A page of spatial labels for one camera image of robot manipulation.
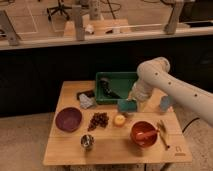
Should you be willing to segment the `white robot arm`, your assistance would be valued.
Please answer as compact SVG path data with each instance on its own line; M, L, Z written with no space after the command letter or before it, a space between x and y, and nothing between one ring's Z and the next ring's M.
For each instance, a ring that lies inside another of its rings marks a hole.
M169 70L170 63L165 57L142 62L137 67L138 79L132 86L130 97L145 102L153 89L158 88L213 126L213 93L171 76Z

